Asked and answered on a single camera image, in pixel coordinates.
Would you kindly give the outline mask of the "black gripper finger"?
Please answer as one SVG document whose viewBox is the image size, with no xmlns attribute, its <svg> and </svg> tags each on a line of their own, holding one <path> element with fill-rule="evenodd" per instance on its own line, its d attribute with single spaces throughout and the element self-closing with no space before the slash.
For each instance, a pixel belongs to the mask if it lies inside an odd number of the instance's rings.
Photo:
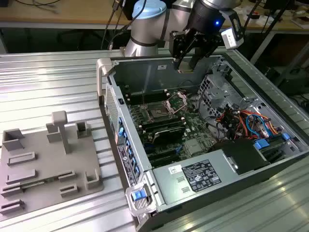
<svg viewBox="0 0 309 232">
<path fill-rule="evenodd" d="M 221 37 L 219 35 L 214 35 L 208 39 L 204 39 L 203 42 L 195 48 L 195 53 L 192 56 L 189 67 L 194 70 L 197 63 L 204 57 L 209 57 L 217 49 L 221 43 Z"/>
<path fill-rule="evenodd" d="M 193 47 L 193 31 L 171 31 L 169 34 L 169 52 L 173 57 L 173 67 L 175 70 L 179 69 L 179 66 L 185 57 L 185 55 L 191 51 Z"/>
</svg>

